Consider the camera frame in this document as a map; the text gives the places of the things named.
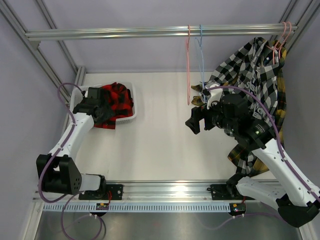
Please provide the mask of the red black plaid shirt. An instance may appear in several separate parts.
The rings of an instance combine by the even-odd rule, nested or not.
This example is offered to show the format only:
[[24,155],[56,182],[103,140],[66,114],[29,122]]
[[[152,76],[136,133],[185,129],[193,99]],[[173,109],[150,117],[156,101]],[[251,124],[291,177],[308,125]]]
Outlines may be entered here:
[[114,130],[117,119],[133,116],[134,101],[131,91],[125,85],[117,82],[103,85],[101,88],[104,91],[104,98],[109,103],[114,116],[102,123],[96,123],[94,127]]

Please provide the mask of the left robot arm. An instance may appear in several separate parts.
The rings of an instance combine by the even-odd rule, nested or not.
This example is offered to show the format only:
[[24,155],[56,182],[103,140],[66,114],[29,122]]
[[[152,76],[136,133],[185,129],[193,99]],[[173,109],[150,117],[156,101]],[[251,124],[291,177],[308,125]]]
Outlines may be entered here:
[[46,203],[77,194],[91,194],[101,200],[108,192],[103,175],[80,173],[74,159],[87,133],[96,124],[114,117],[115,112],[102,87],[89,87],[81,94],[81,102],[68,110],[71,122],[61,139],[48,154],[36,159],[38,193]]

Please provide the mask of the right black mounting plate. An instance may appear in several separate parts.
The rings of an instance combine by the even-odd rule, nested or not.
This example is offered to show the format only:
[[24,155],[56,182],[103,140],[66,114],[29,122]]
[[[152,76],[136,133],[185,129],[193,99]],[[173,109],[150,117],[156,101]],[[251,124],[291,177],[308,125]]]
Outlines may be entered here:
[[214,183],[206,188],[212,200],[236,200],[247,199],[241,195],[235,186],[226,183]]

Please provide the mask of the aluminium hanging rail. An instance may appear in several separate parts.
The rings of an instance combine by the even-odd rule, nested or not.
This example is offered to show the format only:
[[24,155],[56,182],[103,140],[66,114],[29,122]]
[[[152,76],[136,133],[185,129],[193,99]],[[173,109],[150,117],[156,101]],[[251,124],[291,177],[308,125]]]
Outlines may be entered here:
[[47,29],[29,30],[29,41],[73,41],[130,38],[213,37],[213,36],[274,36],[293,35],[298,27],[289,23],[233,24],[212,26],[163,26],[93,29]]

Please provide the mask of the right aluminium frame post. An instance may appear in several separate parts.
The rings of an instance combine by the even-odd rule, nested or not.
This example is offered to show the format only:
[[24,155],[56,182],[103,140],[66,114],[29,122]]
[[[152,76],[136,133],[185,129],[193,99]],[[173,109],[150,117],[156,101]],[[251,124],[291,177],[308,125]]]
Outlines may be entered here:
[[319,14],[320,0],[290,0],[288,2],[279,23],[291,22],[297,29],[285,44],[287,53],[302,39]]

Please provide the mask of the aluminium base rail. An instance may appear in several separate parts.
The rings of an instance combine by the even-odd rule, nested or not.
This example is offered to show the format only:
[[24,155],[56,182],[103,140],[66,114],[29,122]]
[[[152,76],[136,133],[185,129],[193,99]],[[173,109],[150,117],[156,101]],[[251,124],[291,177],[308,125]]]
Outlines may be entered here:
[[108,181],[106,184],[123,185],[123,202],[183,202],[211,201],[206,190],[212,184],[226,184],[219,181]]

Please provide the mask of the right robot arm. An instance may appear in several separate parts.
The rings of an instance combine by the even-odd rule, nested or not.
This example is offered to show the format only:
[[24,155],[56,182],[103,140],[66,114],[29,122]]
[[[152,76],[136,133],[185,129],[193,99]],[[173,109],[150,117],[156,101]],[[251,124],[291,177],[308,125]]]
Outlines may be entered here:
[[244,196],[258,200],[275,209],[295,228],[311,222],[319,214],[319,187],[308,180],[285,153],[274,130],[265,121],[252,116],[247,101],[239,94],[225,95],[212,106],[193,107],[185,124],[198,134],[201,120],[206,131],[214,127],[230,131],[239,144],[267,166],[282,186],[271,187],[236,173],[226,182],[230,198]]

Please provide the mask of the white plastic basket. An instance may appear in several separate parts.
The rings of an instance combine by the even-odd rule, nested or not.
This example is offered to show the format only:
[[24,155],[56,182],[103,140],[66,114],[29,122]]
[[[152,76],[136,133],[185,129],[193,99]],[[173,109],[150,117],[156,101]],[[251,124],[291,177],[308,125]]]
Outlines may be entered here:
[[[101,88],[104,85],[110,85],[112,83],[114,83],[114,82],[107,82],[107,83],[104,83],[104,84],[95,84],[95,85],[83,85],[83,86],[80,86],[80,89],[82,91],[86,91],[87,92],[90,87],[92,87],[92,88]],[[137,101],[136,101],[136,98],[137,98],[136,89],[135,89],[135,86],[131,82],[117,82],[117,83],[125,85],[130,90],[134,106],[133,106],[133,116],[117,119],[116,120],[116,124],[130,123],[137,116],[137,112],[138,112],[138,110],[137,110],[138,109],[138,105],[137,105]]]

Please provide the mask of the left aluminium frame post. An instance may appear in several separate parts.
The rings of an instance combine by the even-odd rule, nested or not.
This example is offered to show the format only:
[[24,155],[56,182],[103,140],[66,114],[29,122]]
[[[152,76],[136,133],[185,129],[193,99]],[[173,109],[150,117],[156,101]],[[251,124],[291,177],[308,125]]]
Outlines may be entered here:
[[[7,23],[11,26],[13,31],[17,34],[19,39],[25,45],[27,50],[31,53],[33,58],[36,60],[40,68],[43,70],[45,75],[51,80],[54,86],[58,90],[58,96],[62,97],[64,102],[69,103],[71,101],[72,94],[68,92],[66,88],[66,83],[63,83],[61,78],[56,73],[55,69],[51,66],[51,64],[46,59],[44,53],[39,48],[40,41],[38,40],[29,40],[27,37],[27,29],[24,26],[23,22],[20,20],[18,15],[15,13],[12,6],[6,0],[0,1],[0,14],[5,18]],[[66,45],[63,41],[58,41],[58,45],[61,48],[63,54],[67,58],[67,61],[71,64],[72,69],[76,73],[75,82],[78,84],[82,84],[84,81],[84,77],[87,73],[87,70],[84,66],[77,67],[72,60],[70,53],[67,50]]]

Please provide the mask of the light blue wire hanger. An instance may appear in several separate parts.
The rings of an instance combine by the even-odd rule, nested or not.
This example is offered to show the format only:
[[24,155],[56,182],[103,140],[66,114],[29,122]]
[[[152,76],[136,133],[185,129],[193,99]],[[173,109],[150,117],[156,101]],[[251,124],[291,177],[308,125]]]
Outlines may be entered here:
[[196,52],[196,58],[198,62],[198,68],[200,72],[201,77],[201,90],[200,90],[200,99],[203,103],[207,103],[207,97],[203,93],[203,90],[205,89],[205,61],[204,61],[204,55],[203,55],[203,26],[199,25],[199,31],[200,31],[200,37],[194,38],[194,44],[195,44],[195,52]]

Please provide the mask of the aluminium frame post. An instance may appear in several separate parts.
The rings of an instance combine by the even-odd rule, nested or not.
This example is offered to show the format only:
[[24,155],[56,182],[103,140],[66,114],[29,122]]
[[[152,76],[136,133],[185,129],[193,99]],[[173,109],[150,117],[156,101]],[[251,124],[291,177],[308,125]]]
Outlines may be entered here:
[[[18,15],[15,13],[12,6],[6,0],[0,1],[0,14],[5,18],[7,23],[11,26],[13,31],[17,34],[19,39],[25,45],[27,50],[31,53],[33,58],[36,60],[40,68],[43,70],[45,75],[51,80],[54,86],[58,90],[58,96],[62,97],[64,102],[69,103],[71,101],[72,94],[68,92],[66,88],[66,83],[63,83],[61,78],[56,73],[55,69],[51,66],[51,64],[46,59],[44,53],[39,48],[40,41],[38,40],[29,40],[27,37],[27,29],[24,26],[23,22],[20,20]],[[87,70],[84,66],[77,67],[72,60],[70,53],[67,50],[66,45],[63,41],[58,41],[58,45],[61,48],[63,54],[67,58],[67,61],[71,64],[72,69],[76,73],[75,82],[78,84],[82,84],[84,81],[84,77],[87,73]]]
[[288,2],[279,23],[291,22],[297,29],[285,44],[287,53],[302,39],[319,14],[320,0],[290,0]]

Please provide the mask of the black mounting plate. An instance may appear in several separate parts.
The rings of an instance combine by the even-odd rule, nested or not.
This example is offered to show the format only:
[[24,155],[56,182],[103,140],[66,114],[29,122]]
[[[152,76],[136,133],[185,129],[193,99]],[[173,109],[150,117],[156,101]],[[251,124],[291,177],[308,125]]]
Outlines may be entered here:
[[236,200],[247,199],[241,195],[235,186],[226,183],[214,183],[206,188],[212,200]]
[[78,197],[79,200],[114,200],[120,201],[123,197],[123,188],[122,184],[104,184],[98,190],[88,190],[84,193],[81,193]]

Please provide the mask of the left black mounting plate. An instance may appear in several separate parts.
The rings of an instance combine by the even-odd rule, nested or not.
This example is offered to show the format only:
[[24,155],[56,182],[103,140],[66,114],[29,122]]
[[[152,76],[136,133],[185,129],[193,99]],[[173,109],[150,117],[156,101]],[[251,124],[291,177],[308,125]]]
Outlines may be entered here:
[[122,184],[104,184],[98,190],[88,190],[84,193],[81,193],[78,197],[79,200],[114,200],[120,201],[123,197],[123,188]]

